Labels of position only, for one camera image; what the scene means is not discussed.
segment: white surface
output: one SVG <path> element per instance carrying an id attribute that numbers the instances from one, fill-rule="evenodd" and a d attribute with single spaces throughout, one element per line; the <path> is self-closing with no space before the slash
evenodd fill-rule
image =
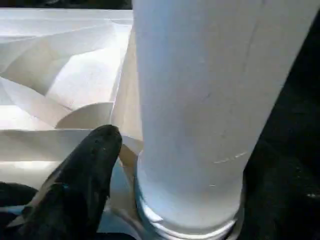
<path id="1" fill-rule="evenodd" d="M 215 231 L 319 0 L 136 0 L 146 204 L 177 231 Z"/>
<path id="2" fill-rule="evenodd" d="M 132 22 L 132 11 L 0 9 L 0 129 L 108 123 Z"/>

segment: white pipe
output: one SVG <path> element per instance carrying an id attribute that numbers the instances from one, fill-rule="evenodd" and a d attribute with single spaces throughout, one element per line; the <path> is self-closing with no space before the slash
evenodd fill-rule
<path id="1" fill-rule="evenodd" d="M 163 237 L 221 239 L 237 220 L 243 170 L 317 10 L 309 2 L 134 1 L 139 204 Z"/>

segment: scratch mark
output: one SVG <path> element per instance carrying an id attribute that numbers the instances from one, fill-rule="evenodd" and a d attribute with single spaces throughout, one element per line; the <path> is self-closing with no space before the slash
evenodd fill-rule
<path id="1" fill-rule="evenodd" d="M 230 158 L 226 158 L 226 159 L 221 160 L 221 161 L 215 161 L 214 164 L 225 163 L 225 162 L 228 162 L 228 161 L 230 161 L 230 160 L 231 160 Z"/>
<path id="2" fill-rule="evenodd" d="M 247 152 L 244 151 L 244 152 L 242 152 L 242 153 L 239 153 L 238 155 L 235 155 L 234 157 L 237 159 L 237 158 L 239 158 L 239 157 L 241 157 L 241 156 L 243 156 L 243 155 L 246 155 L 246 154 L 247 154 Z"/>
<path id="3" fill-rule="evenodd" d="M 243 155 L 245 155 L 245 154 L 247 154 L 248 152 L 246 152 L 246 151 L 244 151 L 244 152 L 241 152 L 241 153 L 239 153 L 239 154 L 237 154 L 237 155 L 235 155 L 235 156 L 233 156 L 233 157 L 227 157 L 226 159 L 224 159 L 224 160 L 221 160 L 221 161 L 215 161 L 214 162 L 214 164 L 220 164 L 220 163 L 225 163 L 225 162 L 228 162 L 228 161 L 230 161 L 230 160 L 235 160 L 235 159 L 237 159 L 237 158 L 239 158 L 239 157 L 241 157 L 241 156 L 243 156 Z"/>
<path id="4" fill-rule="evenodd" d="M 204 102 L 206 99 L 210 98 L 212 95 L 212 92 L 209 92 L 203 99 L 202 102 Z"/>
<path id="5" fill-rule="evenodd" d="M 267 4 L 267 0 L 262 0 L 261 1 L 260 12 L 263 11 L 263 8 L 266 6 L 266 4 Z M 253 26 L 253 30 L 252 30 L 251 36 L 249 38 L 249 43 L 247 44 L 247 47 L 246 47 L 244 62 L 243 62 L 243 66 L 242 66 L 242 72 L 245 72 L 245 70 L 247 68 L 247 63 L 248 63 L 248 59 L 249 59 L 249 56 L 250 56 L 252 43 L 254 42 L 255 35 L 257 33 L 257 30 L 258 30 L 258 27 L 260 25 L 260 22 L 261 22 L 261 19 L 258 18 L 257 21 L 255 22 L 254 26 Z"/>

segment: metal base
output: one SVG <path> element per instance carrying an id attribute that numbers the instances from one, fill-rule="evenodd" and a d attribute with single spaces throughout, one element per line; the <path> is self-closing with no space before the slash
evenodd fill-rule
<path id="1" fill-rule="evenodd" d="M 154 213 L 144 201 L 139 188 L 138 179 L 135 181 L 135 197 L 138 214 L 146 229 L 146 239 L 153 240 L 236 240 L 241 232 L 244 221 L 244 207 L 241 205 L 238 214 L 227 223 L 207 232 L 188 232 L 187 229 L 175 227 Z"/>

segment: white cylinder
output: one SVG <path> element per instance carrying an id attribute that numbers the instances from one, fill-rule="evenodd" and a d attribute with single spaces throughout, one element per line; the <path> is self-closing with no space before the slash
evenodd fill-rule
<path id="1" fill-rule="evenodd" d="M 292 40 L 292 17 L 264 2 L 134 1 L 137 182 L 143 214 L 168 239 L 220 239 L 237 220 L 243 170 L 304 37 Z"/>

